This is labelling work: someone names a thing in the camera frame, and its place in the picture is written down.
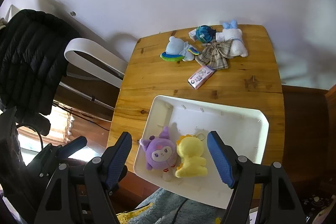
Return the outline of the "purple plush toy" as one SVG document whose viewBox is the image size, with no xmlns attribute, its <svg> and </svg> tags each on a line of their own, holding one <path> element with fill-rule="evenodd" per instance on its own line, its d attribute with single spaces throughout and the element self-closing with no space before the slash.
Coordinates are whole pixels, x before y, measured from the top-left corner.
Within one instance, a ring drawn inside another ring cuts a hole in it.
<svg viewBox="0 0 336 224">
<path fill-rule="evenodd" d="M 169 127 L 163 127 L 158 136 L 139 141 L 146 159 L 147 170 L 161 170 L 163 181 L 173 179 L 173 170 L 177 162 L 177 145 L 170 139 Z"/>
</svg>

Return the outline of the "yellow plush dinosaur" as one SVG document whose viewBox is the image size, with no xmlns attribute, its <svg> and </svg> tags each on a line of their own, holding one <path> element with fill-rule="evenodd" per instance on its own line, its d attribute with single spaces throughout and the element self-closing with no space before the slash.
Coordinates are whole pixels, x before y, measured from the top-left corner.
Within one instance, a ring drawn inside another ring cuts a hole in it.
<svg viewBox="0 0 336 224">
<path fill-rule="evenodd" d="M 185 177 L 204 177 L 208 175 L 206 168 L 207 160 L 203 157 L 204 144 L 194 135 L 182 135 L 176 141 L 177 154 L 181 163 L 177 166 L 175 176 Z"/>
</svg>

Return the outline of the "pink tissue packet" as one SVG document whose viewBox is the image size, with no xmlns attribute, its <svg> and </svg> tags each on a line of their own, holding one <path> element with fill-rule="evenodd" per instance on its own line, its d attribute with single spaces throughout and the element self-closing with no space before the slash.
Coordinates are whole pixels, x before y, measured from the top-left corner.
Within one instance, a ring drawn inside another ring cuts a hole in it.
<svg viewBox="0 0 336 224">
<path fill-rule="evenodd" d="M 188 83 L 193 89 L 200 88 L 213 74 L 214 70 L 205 65 L 200 67 L 191 77 L 188 78 Z"/>
</svg>

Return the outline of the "light blue unicorn plush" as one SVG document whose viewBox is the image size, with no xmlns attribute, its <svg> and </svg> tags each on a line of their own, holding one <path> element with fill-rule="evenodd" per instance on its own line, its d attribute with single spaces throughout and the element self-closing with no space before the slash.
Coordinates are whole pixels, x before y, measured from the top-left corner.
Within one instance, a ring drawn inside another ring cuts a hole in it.
<svg viewBox="0 0 336 224">
<path fill-rule="evenodd" d="M 188 42 L 175 36 L 169 37 L 169 42 L 166 46 L 166 50 L 161 53 L 160 57 L 164 61 L 178 62 L 178 61 L 193 61 L 195 56 L 198 56 L 200 52 L 190 45 Z"/>
</svg>

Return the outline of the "white medicine box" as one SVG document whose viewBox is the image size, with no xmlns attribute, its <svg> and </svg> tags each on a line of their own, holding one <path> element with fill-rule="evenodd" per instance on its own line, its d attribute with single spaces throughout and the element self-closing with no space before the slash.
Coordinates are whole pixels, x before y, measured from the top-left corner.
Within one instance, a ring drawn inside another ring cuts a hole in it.
<svg viewBox="0 0 336 224">
<path fill-rule="evenodd" d="M 197 29 L 193 29 L 189 32 L 189 37 L 192 41 L 196 42 L 197 41 Z"/>
</svg>

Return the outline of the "white bear plush blue ears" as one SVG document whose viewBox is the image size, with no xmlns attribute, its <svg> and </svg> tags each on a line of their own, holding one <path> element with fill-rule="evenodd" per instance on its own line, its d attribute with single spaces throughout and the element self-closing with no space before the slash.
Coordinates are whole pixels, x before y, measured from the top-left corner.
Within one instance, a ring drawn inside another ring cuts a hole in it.
<svg viewBox="0 0 336 224">
<path fill-rule="evenodd" d="M 248 51 L 243 42 L 243 33 L 240 28 L 238 28 L 236 20 L 224 22 L 222 32 L 217 32 L 215 39 L 217 42 L 231 42 L 230 51 L 228 53 L 230 59 L 238 56 L 248 56 Z"/>
</svg>

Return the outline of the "blue green globe ball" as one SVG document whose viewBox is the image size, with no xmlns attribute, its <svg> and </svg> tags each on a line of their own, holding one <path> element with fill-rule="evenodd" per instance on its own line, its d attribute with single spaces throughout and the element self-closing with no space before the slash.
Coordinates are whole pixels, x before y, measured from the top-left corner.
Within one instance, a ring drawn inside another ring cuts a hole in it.
<svg viewBox="0 0 336 224">
<path fill-rule="evenodd" d="M 199 26 L 195 31 L 196 38 L 202 43 L 210 43 L 214 39 L 216 31 L 207 25 Z"/>
</svg>

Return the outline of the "plaid fabric bow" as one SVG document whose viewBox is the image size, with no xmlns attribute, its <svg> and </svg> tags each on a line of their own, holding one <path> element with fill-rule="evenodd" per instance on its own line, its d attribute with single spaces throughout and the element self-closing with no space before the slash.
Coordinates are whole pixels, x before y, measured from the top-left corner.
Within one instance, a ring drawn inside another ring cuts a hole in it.
<svg viewBox="0 0 336 224">
<path fill-rule="evenodd" d="M 227 69 L 231 45 L 232 40 L 211 42 L 204 47 L 199 55 L 195 56 L 195 60 L 199 65 L 208 66 L 215 71 Z"/>
</svg>

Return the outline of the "wooden cabinet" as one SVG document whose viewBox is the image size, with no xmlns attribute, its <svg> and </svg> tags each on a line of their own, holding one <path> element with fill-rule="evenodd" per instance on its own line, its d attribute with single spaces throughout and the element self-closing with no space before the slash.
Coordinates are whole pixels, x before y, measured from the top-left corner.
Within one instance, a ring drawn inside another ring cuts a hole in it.
<svg viewBox="0 0 336 224">
<path fill-rule="evenodd" d="M 335 180 L 335 87 L 282 87 L 285 108 L 283 165 L 292 181 Z"/>
</svg>

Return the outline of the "white plastic tray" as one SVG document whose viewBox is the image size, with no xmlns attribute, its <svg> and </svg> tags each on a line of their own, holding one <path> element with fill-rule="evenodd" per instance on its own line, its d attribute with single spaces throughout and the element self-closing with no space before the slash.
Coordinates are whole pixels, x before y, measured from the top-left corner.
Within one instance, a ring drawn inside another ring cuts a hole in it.
<svg viewBox="0 0 336 224">
<path fill-rule="evenodd" d="M 172 141 L 186 134 L 197 135 L 204 147 L 207 147 L 207 134 L 216 131 L 224 144 L 230 145 L 238 155 L 260 164 L 269 122 L 260 110 L 159 95 L 152 102 L 142 137 L 157 136 L 165 126 L 169 127 Z M 208 149 L 202 156 L 207 161 L 205 177 L 175 177 L 169 182 L 164 181 L 161 169 L 147 170 L 142 148 L 138 149 L 133 169 L 137 176 L 160 188 L 225 209 L 232 189 L 222 182 Z"/>
</svg>

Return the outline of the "grey yellow fluffy rug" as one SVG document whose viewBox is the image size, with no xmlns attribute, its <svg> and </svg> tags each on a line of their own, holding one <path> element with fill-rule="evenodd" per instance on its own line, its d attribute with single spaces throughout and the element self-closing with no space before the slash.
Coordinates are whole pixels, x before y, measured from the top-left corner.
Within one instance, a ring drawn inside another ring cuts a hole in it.
<svg viewBox="0 0 336 224">
<path fill-rule="evenodd" d="M 220 223 L 225 210 L 160 188 L 134 210 L 119 213 L 120 223 Z"/>
</svg>

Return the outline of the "white bladeless fan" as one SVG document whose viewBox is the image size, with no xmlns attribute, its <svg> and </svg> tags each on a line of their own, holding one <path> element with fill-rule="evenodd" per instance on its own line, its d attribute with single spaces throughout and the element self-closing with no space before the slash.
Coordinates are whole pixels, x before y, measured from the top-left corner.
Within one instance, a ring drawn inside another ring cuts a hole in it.
<svg viewBox="0 0 336 224">
<path fill-rule="evenodd" d="M 86 73 L 117 88 L 121 87 L 127 62 L 98 43 L 85 38 L 72 39 L 65 49 L 64 57 Z"/>
</svg>

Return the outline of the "black puffer jacket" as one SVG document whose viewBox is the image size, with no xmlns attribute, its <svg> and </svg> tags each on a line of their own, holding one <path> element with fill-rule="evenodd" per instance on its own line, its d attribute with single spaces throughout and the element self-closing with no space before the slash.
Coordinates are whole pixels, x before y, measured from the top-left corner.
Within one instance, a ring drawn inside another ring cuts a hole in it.
<svg viewBox="0 0 336 224">
<path fill-rule="evenodd" d="M 59 83 L 67 73 L 64 52 L 80 34 L 43 11 L 19 11 L 1 29 L 1 110 L 17 109 L 15 121 L 49 134 L 46 118 Z"/>
</svg>

